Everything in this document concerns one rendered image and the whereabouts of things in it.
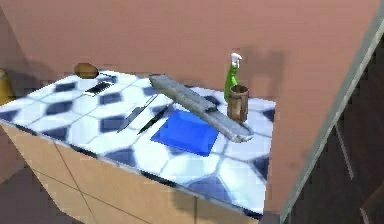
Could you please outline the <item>tan cupboard with tiled worktop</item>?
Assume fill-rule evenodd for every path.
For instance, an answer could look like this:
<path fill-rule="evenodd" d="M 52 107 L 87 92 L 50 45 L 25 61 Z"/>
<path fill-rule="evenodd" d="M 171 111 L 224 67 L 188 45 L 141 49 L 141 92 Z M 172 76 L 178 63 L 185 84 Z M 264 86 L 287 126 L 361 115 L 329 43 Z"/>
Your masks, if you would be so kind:
<path fill-rule="evenodd" d="M 274 105 L 252 99 L 252 140 L 217 136 L 207 157 L 154 142 L 169 103 L 146 78 L 112 71 L 114 85 L 91 97 L 95 79 L 69 76 L 0 106 L 0 126 L 45 188 L 55 182 L 80 191 L 91 224 L 257 224 L 264 207 Z M 117 132 L 135 107 L 157 98 Z"/>

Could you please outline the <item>yellow object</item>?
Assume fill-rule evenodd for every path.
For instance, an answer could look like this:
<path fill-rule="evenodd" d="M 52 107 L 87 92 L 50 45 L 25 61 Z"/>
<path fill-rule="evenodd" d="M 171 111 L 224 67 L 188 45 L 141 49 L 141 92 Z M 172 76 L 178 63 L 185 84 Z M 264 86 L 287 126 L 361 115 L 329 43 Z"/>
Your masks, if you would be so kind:
<path fill-rule="evenodd" d="M 10 79 L 5 70 L 0 69 L 0 105 L 9 103 L 15 99 Z"/>

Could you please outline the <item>brown wooden cup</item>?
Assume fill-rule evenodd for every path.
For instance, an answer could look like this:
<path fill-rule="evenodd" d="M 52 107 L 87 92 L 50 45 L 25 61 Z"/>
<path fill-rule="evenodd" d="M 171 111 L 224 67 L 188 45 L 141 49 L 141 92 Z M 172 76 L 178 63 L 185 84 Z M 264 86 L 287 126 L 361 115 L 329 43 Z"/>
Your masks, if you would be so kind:
<path fill-rule="evenodd" d="M 228 96 L 227 116 L 237 123 L 244 123 L 248 115 L 248 97 L 246 86 L 232 86 Z"/>

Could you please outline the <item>black spatula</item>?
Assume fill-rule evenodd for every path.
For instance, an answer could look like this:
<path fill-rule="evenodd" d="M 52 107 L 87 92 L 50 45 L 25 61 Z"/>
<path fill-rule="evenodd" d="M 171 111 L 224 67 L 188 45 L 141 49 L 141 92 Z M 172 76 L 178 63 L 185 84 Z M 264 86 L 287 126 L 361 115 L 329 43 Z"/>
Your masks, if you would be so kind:
<path fill-rule="evenodd" d="M 86 90 L 84 95 L 91 97 L 98 95 L 99 93 L 114 85 L 117 81 L 117 77 L 102 73 L 101 77 L 97 77 L 96 80 L 97 84 Z"/>

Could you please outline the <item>grey kitchen knife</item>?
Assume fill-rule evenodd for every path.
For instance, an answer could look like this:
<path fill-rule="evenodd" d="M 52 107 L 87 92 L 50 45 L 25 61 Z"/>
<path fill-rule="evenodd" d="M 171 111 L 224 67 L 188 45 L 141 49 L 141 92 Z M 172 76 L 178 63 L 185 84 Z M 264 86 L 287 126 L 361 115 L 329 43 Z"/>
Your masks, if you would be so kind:
<path fill-rule="evenodd" d="M 119 127 L 117 132 L 121 132 L 124 130 L 126 127 L 129 126 L 129 124 L 134 121 L 141 112 L 143 112 L 155 99 L 157 98 L 156 95 L 151 96 L 144 105 L 135 107 L 134 110 L 125 118 L 123 121 L 122 125 Z"/>

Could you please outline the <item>black butter knife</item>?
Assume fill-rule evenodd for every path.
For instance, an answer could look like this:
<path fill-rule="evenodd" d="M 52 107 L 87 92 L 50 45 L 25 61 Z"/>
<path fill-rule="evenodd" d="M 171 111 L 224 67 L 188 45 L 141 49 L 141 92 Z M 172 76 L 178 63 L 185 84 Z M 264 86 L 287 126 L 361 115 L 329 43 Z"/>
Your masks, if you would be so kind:
<path fill-rule="evenodd" d="M 162 110 L 160 110 L 153 118 L 151 118 L 138 132 L 137 135 L 143 133 L 144 131 L 148 130 L 152 125 L 154 125 L 157 121 L 159 121 L 164 114 L 167 112 L 169 108 L 172 107 L 174 103 L 169 103 L 167 106 L 165 106 Z"/>

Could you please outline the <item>grey door frame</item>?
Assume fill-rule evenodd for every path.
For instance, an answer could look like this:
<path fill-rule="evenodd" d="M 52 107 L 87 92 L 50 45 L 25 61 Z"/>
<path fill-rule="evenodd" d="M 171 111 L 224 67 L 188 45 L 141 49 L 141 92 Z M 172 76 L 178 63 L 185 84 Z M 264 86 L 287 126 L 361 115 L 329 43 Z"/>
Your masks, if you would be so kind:
<path fill-rule="evenodd" d="M 309 178 L 323 148 L 327 142 L 329 134 L 336 126 L 338 119 L 344 111 L 349 98 L 352 95 L 358 81 L 360 80 L 364 69 L 367 67 L 372 55 L 384 34 L 384 0 L 380 0 L 380 4 L 375 17 L 369 26 L 368 31 L 364 35 L 361 46 L 350 66 L 346 78 L 344 79 L 335 100 L 330 108 L 325 121 L 320 128 L 318 135 L 309 151 L 305 160 L 305 164 L 301 169 L 297 181 L 291 191 L 285 206 L 280 213 L 280 223 L 284 224 L 285 220 L 292 211 L 307 179 Z"/>

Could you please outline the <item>green spray bottle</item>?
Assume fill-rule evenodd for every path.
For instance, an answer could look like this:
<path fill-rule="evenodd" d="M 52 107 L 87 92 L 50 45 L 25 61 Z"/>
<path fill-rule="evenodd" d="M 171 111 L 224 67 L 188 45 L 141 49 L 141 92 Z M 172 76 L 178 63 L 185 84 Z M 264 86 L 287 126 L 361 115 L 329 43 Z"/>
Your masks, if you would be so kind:
<path fill-rule="evenodd" d="M 240 61 L 242 60 L 242 56 L 238 53 L 232 53 L 230 57 L 231 57 L 231 65 L 226 76 L 225 89 L 224 89 L 225 101 L 228 101 L 230 89 L 233 86 L 238 84 L 236 74 L 238 69 L 240 68 Z"/>

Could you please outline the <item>brown potato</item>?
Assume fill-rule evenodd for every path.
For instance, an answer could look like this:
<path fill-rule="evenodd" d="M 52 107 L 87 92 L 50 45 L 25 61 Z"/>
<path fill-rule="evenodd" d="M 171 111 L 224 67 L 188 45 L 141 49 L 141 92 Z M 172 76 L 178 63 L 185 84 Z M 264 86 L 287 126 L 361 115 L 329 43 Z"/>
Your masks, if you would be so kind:
<path fill-rule="evenodd" d="M 90 63 L 78 63 L 74 66 L 74 73 L 83 79 L 93 79 L 99 75 L 98 69 Z"/>

